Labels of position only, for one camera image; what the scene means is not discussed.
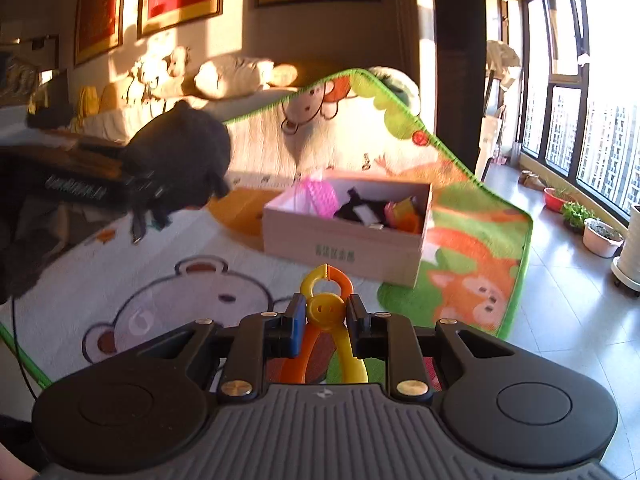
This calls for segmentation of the black plush toy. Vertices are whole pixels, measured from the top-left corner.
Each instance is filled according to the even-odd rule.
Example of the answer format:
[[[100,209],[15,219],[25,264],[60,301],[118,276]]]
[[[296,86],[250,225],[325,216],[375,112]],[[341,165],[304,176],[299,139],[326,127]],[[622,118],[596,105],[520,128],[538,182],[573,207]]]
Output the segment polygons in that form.
[[[140,242],[146,217],[157,229],[181,209],[202,208],[230,193],[231,138],[226,125],[186,101],[155,117],[119,154],[122,170],[136,179],[131,236]]]

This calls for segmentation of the red bowl planter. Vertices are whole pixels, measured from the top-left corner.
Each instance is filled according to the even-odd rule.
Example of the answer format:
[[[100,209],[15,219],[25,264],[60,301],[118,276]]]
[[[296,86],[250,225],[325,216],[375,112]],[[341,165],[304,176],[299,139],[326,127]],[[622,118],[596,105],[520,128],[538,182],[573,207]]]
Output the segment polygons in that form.
[[[544,189],[544,206],[557,214],[562,212],[565,204],[571,203],[574,197],[565,191],[556,188]]]

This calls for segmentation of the black binder clip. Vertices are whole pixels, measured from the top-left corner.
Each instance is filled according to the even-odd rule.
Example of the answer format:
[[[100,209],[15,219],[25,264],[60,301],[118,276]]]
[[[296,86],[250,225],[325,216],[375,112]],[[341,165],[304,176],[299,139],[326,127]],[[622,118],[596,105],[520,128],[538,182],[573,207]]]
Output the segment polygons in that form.
[[[356,188],[347,191],[348,201],[334,212],[333,218],[362,224],[363,226],[388,226],[385,200],[362,198]]]

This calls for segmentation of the white bowl planter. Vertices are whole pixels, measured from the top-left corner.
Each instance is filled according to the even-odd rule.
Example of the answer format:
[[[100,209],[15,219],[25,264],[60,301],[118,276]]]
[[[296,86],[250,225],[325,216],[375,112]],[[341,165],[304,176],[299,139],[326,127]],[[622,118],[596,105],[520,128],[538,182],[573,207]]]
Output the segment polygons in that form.
[[[596,218],[584,222],[582,244],[593,254],[609,259],[623,246],[624,237],[616,229]]]

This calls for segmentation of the pink cardboard storage box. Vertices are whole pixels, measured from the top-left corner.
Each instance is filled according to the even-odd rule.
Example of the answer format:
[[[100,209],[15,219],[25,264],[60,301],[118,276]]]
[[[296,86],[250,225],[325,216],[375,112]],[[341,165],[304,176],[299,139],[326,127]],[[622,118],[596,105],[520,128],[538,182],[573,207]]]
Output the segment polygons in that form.
[[[387,203],[413,197],[422,217],[422,231],[410,234],[389,226],[382,229],[301,214],[294,208],[295,183],[264,207],[265,253],[308,266],[327,263],[350,276],[413,288],[422,260],[431,185],[354,172],[323,172],[335,188],[340,207],[348,201],[350,188],[356,188],[362,198]]]

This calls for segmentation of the cartoon bear play mat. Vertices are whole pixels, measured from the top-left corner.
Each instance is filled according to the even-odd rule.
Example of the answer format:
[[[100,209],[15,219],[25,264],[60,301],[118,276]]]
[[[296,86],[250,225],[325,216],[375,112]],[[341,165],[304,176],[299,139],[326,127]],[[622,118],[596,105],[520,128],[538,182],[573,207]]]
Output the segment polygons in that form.
[[[111,217],[74,247],[21,229],[2,250],[1,337],[41,387],[200,318],[281,312],[307,276],[504,337],[533,231],[365,70],[230,122],[181,101],[126,143],[7,146],[3,212],[20,191]]]

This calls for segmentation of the white bolster pillow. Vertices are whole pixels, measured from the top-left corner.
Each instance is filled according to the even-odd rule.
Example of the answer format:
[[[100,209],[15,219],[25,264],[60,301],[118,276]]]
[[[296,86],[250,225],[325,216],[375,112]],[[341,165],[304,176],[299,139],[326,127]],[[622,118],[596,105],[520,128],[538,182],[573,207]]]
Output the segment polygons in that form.
[[[289,87],[298,77],[292,64],[270,58],[218,55],[204,62],[194,76],[195,88],[210,100],[242,98],[270,87]]]

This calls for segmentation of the pink plastic toy strainer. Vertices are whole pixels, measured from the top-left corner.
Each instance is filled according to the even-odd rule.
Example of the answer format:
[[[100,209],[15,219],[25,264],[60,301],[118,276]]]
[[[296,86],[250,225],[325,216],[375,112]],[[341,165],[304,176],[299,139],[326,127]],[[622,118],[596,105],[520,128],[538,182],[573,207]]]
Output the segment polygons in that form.
[[[301,178],[295,185],[294,208],[301,214],[332,219],[340,208],[335,188],[323,171]]]

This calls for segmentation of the white plush toy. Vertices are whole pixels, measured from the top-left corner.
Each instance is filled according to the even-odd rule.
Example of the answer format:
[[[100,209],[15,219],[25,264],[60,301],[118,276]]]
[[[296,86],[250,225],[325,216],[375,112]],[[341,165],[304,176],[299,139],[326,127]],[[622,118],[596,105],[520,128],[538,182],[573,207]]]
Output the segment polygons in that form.
[[[167,56],[144,56],[129,72],[124,100],[128,105],[159,101],[182,96],[182,84],[190,63],[190,49],[175,47]]]

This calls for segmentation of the orange plastic toy cup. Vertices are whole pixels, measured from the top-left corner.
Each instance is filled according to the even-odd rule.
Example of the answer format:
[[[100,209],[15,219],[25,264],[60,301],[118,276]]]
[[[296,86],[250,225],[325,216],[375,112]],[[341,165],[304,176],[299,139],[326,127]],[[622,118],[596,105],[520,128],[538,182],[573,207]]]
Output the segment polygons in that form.
[[[422,231],[422,217],[413,197],[387,203],[384,214],[387,225],[394,230],[410,234]]]

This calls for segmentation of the beige sofa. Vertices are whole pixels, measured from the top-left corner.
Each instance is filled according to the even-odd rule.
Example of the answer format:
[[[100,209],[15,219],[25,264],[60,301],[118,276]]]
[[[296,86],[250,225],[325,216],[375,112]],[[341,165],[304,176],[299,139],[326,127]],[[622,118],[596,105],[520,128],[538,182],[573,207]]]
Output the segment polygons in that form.
[[[196,96],[183,96],[145,104],[127,105],[107,110],[84,119],[73,118],[70,133],[97,138],[116,144],[127,144],[148,122],[171,110],[177,102],[186,101],[194,110],[205,110],[220,122],[244,116],[262,107],[279,102],[298,91],[295,87],[270,87],[239,99],[206,100]]]

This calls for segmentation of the left red framed picture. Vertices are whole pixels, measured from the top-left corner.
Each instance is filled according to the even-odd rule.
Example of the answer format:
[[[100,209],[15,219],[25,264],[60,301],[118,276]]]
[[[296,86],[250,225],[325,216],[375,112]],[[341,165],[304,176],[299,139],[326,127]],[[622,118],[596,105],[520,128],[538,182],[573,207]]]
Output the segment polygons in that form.
[[[77,0],[74,65],[79,66],[122,44],[122,0]]]

